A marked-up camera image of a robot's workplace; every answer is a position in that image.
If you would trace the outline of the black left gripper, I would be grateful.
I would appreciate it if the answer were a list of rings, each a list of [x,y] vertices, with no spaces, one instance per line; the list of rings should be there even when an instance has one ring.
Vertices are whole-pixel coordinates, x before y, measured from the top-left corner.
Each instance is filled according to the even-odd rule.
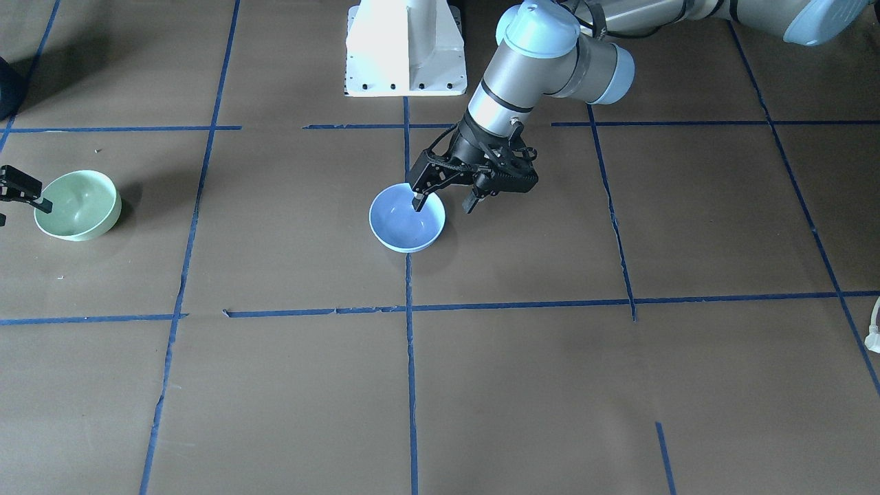
[[[503,144],[518,148],[524,144],[521,134],[524,125],[518,118],[512,121],[512,131],[506,137],[494,135],[479,125],[470,113],[452,128],[446,129],[427,149],[424,149],[406,176],[412,191],[412,209],[424,209],[428,195],[449,185],[471,187],[462,201],[462,210],[470,214],[490,191],[476,187],[480,168],[486,165],[482,144],[492,148]]]

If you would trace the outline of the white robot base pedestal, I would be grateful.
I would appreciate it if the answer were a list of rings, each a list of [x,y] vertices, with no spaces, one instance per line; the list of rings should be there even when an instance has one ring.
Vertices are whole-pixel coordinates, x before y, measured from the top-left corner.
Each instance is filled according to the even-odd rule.
[[[462,14],[450,1],[362,1],[348,10],[344,93],[354,98],[466,92]]]

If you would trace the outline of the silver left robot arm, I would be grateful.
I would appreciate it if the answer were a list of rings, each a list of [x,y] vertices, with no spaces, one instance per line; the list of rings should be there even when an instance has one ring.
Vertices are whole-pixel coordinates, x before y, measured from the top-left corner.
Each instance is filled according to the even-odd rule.
[[[498,47],[445,153],[421,152],[410,170],[412,209],[450,185],[471,188],[463,208],[499,193],[528,193],[540,179],[522,137],[541,97],[610,105],[628,93],[635,61],[623,39],[685,20],[724,19],[800,46],[843,32],[865,1],[525,1],[503,13]]]

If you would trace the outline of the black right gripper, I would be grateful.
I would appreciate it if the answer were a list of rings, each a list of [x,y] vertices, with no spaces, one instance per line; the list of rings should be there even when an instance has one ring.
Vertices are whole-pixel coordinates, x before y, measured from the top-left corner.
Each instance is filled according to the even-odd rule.
[[[1,166],[1,187],[2,201],[27,201],[29,206],[45,214],[53,211],[52,201],[40,198],[42,183],[15,167]]]

